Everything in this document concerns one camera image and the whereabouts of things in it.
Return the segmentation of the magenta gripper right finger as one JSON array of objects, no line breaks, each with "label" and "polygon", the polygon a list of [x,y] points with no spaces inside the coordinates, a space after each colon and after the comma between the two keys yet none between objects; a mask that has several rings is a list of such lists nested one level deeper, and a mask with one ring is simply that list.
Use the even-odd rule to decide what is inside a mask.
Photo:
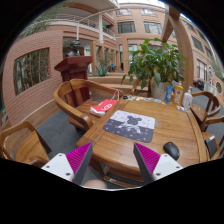
[{"label": "magenta gripper right finger", "polygon": [[169,154],[158,154],[139,143],[134,144],[133,153],[145,185],[182,169]]}]

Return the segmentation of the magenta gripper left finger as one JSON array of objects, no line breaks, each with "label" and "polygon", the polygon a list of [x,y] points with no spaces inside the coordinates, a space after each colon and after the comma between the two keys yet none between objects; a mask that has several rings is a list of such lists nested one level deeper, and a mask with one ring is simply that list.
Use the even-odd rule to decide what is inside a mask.
[{"label": "magenta gripper left finger", "polygon": [[68,154],[58,153],[42,169],[80,185],[91,159],[92,144],[82,145]]}]

